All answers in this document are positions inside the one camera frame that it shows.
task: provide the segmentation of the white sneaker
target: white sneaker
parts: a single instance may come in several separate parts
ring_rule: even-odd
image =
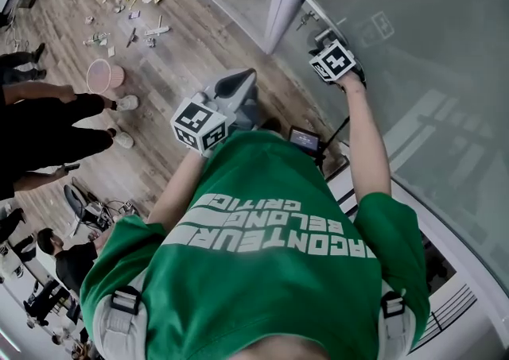
[[[133,148],[134,139],[128,133],[119,132],[115,135],[114,140],[123,148]]]
[[[138,108],[140,101],[134,95],[128,95],[117,100],[117,111],[135,110]]]

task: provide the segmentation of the pink basket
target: pink basket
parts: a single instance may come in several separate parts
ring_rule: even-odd
[[[88,90],[101,95],[108,89],[115,89],[124,83],[126,73],[118,65],[110,65],[105,59],[94,60],[87,72]]]

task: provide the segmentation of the black strap buckle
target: black strap buckle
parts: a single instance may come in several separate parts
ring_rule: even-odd
[[[385,319],[405,313],[405,301],[397,292],[390,291],[382,298],[383,317]]]
[[[131,315],[137,315],[141,301],[142,293],[135,287],[127,285],[113,292],[111,295],[111,308],[130,313]]]

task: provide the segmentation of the hand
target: hand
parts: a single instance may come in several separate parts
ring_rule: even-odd
[[[61,92],[59,95],[59,99],[61,102],[70,103],[70,102],[74,102],[75,100],[78,99],[76,97],[76,94],[74,93],[74,89],[72,88],[71,85],[61,86],[60,90],[61,90]]]
[[[360,88],[362,88],[362,91],[366,90],[363,83],[360,81],[360,78],[352,71],[346,72],[334,83],[341,86],[345,93],[347,91],[355,91]]]
[[[55,176],[56,180],[59,180],[67,176],[68,174],[69,172],[65,170],[65,165],[62,165],[53,173],[53,176]]]

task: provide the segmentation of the white backpack strap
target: white backpack strap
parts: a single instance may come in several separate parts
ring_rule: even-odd
[[[94,312],[94,344],[108,360],[146,360],[148,315],[142,302],[146,269],[128,286],[101,299]]]
[[[379,313],[379,355],[377,360],[399,360],[412,348],[415,315],[403,297],[382,280]]]

